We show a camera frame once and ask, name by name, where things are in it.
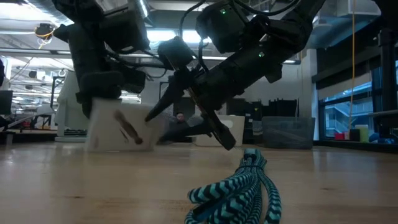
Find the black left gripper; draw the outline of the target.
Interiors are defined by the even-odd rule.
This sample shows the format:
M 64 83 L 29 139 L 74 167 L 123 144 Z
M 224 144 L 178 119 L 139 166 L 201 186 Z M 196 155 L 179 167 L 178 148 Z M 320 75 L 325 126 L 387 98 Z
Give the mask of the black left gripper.
M 94 98 L 115 100 L 121 91 L 141 93 L 146 73 L 128 66 L 107 53 L 104 42 L 80 24 L 61 25 L 54 36 L 68 43 L 79 85 L 76 100 L 89 118 Z

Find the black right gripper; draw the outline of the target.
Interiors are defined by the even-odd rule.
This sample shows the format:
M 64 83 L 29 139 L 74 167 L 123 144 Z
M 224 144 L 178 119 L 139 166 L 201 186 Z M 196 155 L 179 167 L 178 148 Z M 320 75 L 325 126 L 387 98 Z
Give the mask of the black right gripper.
M 190 78 L 171 76 L 169 85 L 160 100 L 145 117 L 145 122 L 167 116 L 165 110 L 180 100 L 188 90 L 199 107 L 203 121 L 189 127 L 189 135 L 213 136 L 226 149 L 235 146 L 235 138 L 215 113 L 229 99 L 241 95 L 253 83 L 266 77 L 274 82 L 280 78 L 280 48 L 252 46 L 240 49 L 209 72 Z

